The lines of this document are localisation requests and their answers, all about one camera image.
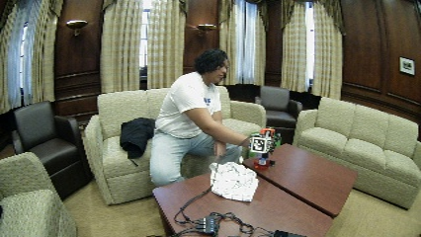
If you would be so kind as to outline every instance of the picture frame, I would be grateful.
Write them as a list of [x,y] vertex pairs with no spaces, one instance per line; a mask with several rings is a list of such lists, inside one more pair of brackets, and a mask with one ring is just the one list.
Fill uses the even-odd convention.
[[416,74],[416,64],[412,59],[400,57],[400,71],[409,75]]

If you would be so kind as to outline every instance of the man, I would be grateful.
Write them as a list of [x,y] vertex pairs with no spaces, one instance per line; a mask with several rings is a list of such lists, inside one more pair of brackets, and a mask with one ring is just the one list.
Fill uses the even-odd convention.
[[228,69],[225,51],[209,49],[195,60],[196,72],[180,76],[171,86],[153,138],[151,175],[157,186],[184,180],[180,164],[187,153],[215,155],[224,164],[239,162],[243,146],[249,146],[249,138],[223,125],[215,84],[224,80]]

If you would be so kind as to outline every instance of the wooden wall paneling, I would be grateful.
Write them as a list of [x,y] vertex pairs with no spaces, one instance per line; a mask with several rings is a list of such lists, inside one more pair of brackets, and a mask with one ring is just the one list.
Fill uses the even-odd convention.
[[[389,97],[421,103],[421,24],[416,1],[381,1],[389,42]],[[415,60],[416,75],[400,72],[400,57]]]
[[188,2],[184,30],[184,73],[195,70],[195,58],[197,55],[204,50],[220,46],[219,29],[200,35],[196,29],[196,26],[200,24],[212,24],[219,28],[219,0],[195,0]]
[[[102,0],[64,0],[56,29],[56,76],[100,70],[102,9]],[[74,35],[74,30],[66,25],[70,20],[88,22],[78,37]]]
[[98,72],[78,73],[55,78],[55,97],[72,100],[80,96],[96,96],[102,93],[102,82]]
[[381,26],[376,1],[343,0],[347,35],[344,36],[344,83],[380,93],[381,68],[387,63],[381,52]]
[[[66,25],[70,20],[88,22],[78,37]],[[98,114],[102,29],[103,0],[64,0],[55,41],[54,107],[59,115],[76,117],[80,124]]]
[[265,32],[265,74],[264,84],[280,86],[283,33],[280,28],[280,1],[267,2],[268,28]]
[[416,68],[421,61],[420,2],[341,0],[341,5],[347,27],[343,100],[420,126],[420,72],[409,76],[399,69],[400,56],[415,59]]

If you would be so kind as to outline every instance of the dark hair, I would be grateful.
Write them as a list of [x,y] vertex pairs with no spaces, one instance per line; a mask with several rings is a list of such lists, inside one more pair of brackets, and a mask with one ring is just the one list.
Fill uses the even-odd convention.
[[205,50],[195,60],[195,70],[199,74],[215,71],[220,66],[224,66],[224,61],[228,59],[227,52],[213,48]]

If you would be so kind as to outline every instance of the wooden table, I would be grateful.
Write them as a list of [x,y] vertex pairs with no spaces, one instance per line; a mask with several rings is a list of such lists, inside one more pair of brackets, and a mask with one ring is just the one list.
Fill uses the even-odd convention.
[[272,184],[324,213],[336,217],[351,194],[357,172],[311,152],[283,144],[268,157],[275,165],[256,169],[255,159],[244,165]]
[[[211,212],[223,214],[233,212],[244,222],[269,231],[283,230],[304,236],[325,236],[333,223],[332,217],[263,178],[259,179],[260,184],[252,202],[225,199],[211,192],[185,209],[185,215],[196,220],[204,218]],[[179,225],[173,217],[187,201],[200,195],[209,186],[211,174],[205,174],[155,189],[167,236],[192,227]],[[219,236],[249,235],[240,233],[236,222],[223,221]]]

